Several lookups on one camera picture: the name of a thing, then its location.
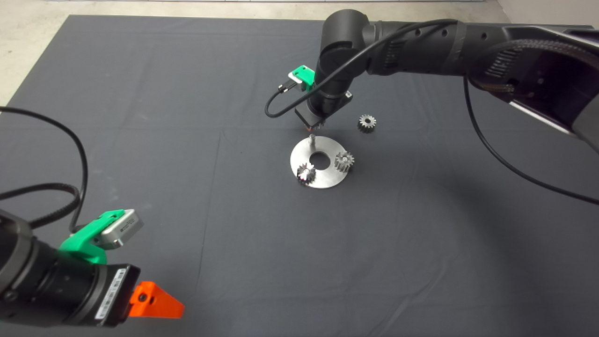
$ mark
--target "plate hole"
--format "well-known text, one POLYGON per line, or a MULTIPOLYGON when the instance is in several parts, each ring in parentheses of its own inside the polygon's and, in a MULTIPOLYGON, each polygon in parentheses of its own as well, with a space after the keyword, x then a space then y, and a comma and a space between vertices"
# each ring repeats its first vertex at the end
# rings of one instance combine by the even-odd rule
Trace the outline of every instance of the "plate hole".
POLYGON ((325 170, 331 165, 331 160, 324 153, 316 152, 310 156, 310 163, 316 167, 316 170, 325 170))

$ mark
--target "circular metal plate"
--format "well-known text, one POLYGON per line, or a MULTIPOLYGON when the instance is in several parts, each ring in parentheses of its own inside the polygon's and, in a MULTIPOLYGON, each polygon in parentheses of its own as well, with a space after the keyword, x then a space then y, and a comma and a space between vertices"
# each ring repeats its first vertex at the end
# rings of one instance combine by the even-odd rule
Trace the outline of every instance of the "circular metal plate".
POLYGON ((310 138, 301 140, 291 151, 291 172, 294 177, 297 177, 297 170, 301 164, 309 163, 310 157, 315 153, 323 153, 329 157, 330 165, 324 170, 316 170, 316 176, 314 181, 306 186, 313 188, 330 188, 340 183, 347 176, 347 172, 339 172, 334 165, 335 156, 339 152, 345 152, 345 149, 341 144, 335 140, 316 136, 314 138, 314 145, 310 144, 310 138))

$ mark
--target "gear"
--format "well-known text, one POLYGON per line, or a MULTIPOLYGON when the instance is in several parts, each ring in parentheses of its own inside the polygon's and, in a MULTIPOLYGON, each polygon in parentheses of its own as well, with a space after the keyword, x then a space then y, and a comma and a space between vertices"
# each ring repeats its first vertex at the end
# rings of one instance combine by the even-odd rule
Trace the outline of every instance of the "gear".
POLYGON ((339 152, 335 156, 335 168, 340 172, 347 172, 352 167, 353 163, 355 163, 356 159, 354 159, 353 155, 347 151, 339 152))
POLYGON ((314 181, 314 177, 316 176, 316 168, 314 165, 310 163, 301 164, 297 170, 297 178, 299 182, 304 185, 308 185, 309 183, 314 181))
POLYGON ((358 121, 358 129, 363 133, 371 133, 376 127, 376 119, 371 115, 362 115, 358 121))

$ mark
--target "green 3d-printed bracket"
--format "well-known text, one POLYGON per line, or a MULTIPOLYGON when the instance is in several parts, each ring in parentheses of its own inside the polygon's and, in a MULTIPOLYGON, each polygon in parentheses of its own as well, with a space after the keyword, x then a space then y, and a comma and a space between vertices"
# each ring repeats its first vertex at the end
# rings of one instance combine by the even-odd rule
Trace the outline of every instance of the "green 3d-printed bracket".
POLYGON ((92 244, 93 238, 125 214, 125 210, 109 210, 64 240, 58 250, 94 264, 106 264, 106 252, 92 244))
POLYGON ((312 86, 314 86, 314 70, 306 67, 305 65, 300 65, 296 69, 294 69, 290 75, 295 76, 298 80, 302 81, 301 90, 302 91, 310 91, 312 90, 312 86))

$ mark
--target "white wall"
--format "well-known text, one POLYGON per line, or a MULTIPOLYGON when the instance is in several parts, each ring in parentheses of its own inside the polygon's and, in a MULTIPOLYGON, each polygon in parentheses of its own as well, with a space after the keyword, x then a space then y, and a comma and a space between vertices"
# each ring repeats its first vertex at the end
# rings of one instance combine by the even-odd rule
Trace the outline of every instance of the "white wall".
POLYGON ((513 23, 593 25, 599 29, 599 0, 498 0, 513 23))

